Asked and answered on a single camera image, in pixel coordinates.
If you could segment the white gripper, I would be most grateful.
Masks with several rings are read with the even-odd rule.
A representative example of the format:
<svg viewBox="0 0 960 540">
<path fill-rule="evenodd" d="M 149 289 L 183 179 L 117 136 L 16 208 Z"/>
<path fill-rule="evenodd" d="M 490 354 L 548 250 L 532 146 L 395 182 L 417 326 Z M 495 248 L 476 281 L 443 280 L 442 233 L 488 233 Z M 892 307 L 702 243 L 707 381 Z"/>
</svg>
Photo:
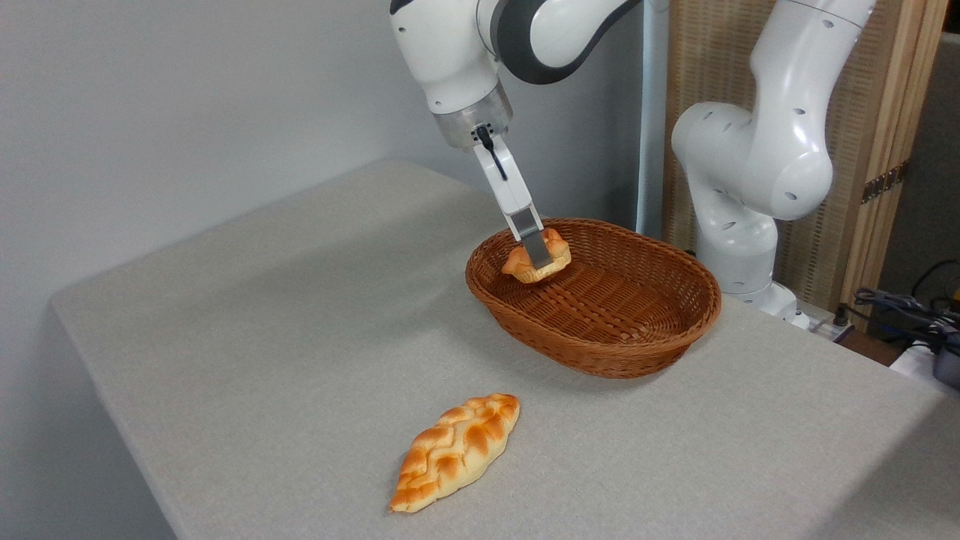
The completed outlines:
<svg viewBox="0 0 960 540">
<path fill-rule="evenodd" d="M 539 270 L 553 262 L 542 236 L 542 220 L 517 161 L 500 134 L 477 134 L 474 147 L 500 211 L 514 238 L 526 249 L 532 267 Z"/>
</svg>

